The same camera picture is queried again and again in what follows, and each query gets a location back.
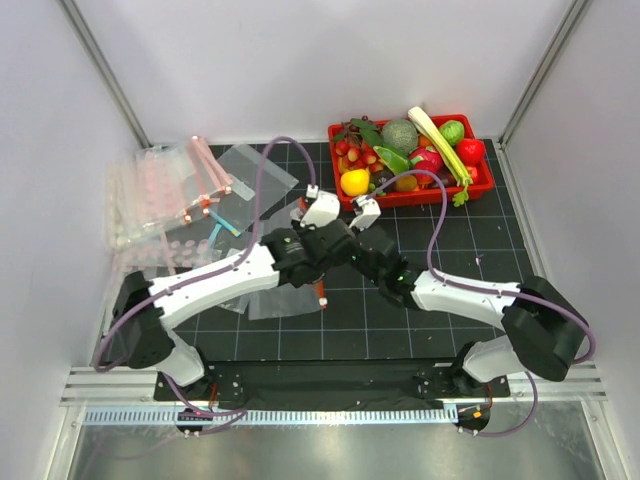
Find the brown toy kiwi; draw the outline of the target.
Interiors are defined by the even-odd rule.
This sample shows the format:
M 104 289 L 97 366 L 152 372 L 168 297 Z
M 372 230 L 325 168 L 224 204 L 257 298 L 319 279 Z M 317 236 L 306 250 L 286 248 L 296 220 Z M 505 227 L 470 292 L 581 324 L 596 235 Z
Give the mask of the brown toy kiwi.
M 398 193 L 412 192 L 418 188 L 418 181 L 414 175 L 399 177 L 393 184 L 393 189 Z

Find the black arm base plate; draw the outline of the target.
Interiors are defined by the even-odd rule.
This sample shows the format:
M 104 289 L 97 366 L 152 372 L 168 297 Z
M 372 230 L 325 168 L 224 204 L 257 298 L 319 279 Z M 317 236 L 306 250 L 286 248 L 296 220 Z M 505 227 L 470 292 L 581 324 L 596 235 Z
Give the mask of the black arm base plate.
M 505 375 L 490 383 L 469 380 L 449 358 L 210 361 L 203 378 L 178 391 L 188 400 L 217 400 L 225 408 L 285 410 L 509 396 Z

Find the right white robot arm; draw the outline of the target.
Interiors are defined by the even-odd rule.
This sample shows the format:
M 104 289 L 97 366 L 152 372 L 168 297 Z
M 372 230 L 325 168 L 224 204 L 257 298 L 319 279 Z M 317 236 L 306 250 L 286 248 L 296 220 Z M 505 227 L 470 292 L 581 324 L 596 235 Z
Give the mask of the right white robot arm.
M 353 267 L 394 306 L 444 312 L 502 330 L 491 341 L 464 345 L 450 372 L 453 389 L 475 395 L 497 377 L 528 371 L 563 381 L 587 341 L 588 324 L 546 279 L 491 283 L 430 270 L 409 262 L 379 227 L 355 235 Z

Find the yellow toy bell pepper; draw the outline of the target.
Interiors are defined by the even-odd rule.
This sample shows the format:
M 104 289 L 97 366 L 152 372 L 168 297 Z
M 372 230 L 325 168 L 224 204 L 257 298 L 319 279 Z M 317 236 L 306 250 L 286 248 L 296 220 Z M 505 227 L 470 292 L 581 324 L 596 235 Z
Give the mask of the yellow toy bell pepper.
M 365 195 L 369 191 L 370 173 L 366 169 L 347 171 L 340 177 L 342 192 L 349 197 Z

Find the orange-zipper clear zip bag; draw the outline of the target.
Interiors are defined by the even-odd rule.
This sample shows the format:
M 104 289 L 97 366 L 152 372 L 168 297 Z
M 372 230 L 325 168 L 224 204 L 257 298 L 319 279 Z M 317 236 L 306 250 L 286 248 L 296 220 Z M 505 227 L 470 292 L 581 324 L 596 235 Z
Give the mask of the orange-zipper clear zip bag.
M 303 200 L 290 202 L 260 223 L 260 233 L 265 235 L 277 228 L 291 227 L 291 221 L 302 216 Z M 327 306 L 324 282 L 299 288 L 290 284 L 249 295 L 248 318 L 250 321 L 275 317 L 291 317 L 320 311 Z

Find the dark purple toy mangosteen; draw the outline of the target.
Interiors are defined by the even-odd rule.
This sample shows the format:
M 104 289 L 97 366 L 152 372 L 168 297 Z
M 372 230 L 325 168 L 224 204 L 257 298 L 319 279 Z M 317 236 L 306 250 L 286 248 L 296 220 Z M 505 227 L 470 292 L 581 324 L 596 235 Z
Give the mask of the dark purple toy mangosteen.
M 371 175 L 370 184 L 372 185 L 373 189 L 377 189 L 393 178 L 394 174 L 390 170 L 379 170 Z

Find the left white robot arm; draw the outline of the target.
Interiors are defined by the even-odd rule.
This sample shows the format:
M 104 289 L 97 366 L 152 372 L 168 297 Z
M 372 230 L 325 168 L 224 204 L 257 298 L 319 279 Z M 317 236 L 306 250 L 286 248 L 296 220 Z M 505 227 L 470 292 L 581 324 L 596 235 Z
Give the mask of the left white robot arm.
M 350 262 L 356 250 L 355 229 L 336 219 L 322 227 L 275 229 L 238 254 L 173 276 L 148 280 L 133 272 L 113 308 L 125 365 L 166 374 L 188 399 L 200 400 L 210 392 L 212 377 L 197 349 L 175 333 L 180 324 L 246 294 L 317 283 Z

